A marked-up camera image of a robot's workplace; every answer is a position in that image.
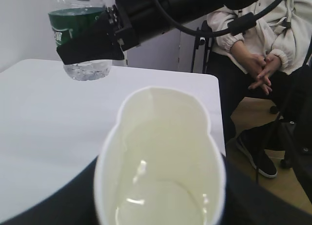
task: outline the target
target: white paper cup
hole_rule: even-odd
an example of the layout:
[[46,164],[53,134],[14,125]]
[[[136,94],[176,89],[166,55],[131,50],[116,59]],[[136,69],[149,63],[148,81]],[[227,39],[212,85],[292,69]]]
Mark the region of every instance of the white paper cup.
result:
[[226,177],[210,130],[189,94],[149,87],[128,96],[97,161],[100,224],[219,224]]

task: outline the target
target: white table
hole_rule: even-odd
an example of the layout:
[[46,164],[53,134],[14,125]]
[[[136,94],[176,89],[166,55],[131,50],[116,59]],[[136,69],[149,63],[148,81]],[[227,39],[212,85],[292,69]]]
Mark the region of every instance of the white table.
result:
[[218,81],[211,75],[113,67],[107,78],[79,82],[61,62],[35,59],[1,73],[0,222],[73,179],[98,155],[124,98],[153,85],[199,98],[225,154]]

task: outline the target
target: chair leg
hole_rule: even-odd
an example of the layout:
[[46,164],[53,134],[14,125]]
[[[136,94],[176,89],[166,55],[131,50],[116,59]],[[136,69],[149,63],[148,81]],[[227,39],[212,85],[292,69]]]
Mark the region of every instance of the chair leg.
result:
[[285,152],[284,159],[281,160],[280,165],[283,169],[290,169],[293,167],[291,159],[287,152]]

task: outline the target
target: wrist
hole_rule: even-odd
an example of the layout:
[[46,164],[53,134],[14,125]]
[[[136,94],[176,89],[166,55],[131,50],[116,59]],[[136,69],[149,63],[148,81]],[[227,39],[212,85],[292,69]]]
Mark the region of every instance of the wrist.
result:
[[244,64],[244,62],[252,58],[252,54],[248,51],[243,41],[237,41],[234,43],[230,52],[240,64]]

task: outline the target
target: person's hand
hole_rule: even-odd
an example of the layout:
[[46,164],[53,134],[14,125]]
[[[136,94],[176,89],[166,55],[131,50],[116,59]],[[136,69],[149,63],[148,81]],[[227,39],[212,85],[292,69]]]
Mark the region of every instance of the person's hand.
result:
[[281,59],[273,54],[269,54],[266,57],[265,61],[267,64],[262,72],[259,73],[259,75],[257,76],[257,81],[251,84],[248,89],[254,90],[257,87],[261,86],[263,84],[263,78],[270,78],[282,66]]
[[262,72],[263,67],[266,66],[266,61],[263,56],[251,54],[242,41],[236,42],[232,48],[231,53],[234,58],[247,70],[248,74],[259,82],[258,87],[261,87],[266,95],[272,92],[270,88],[271,82],[267,76],[258,78],[258,75]]

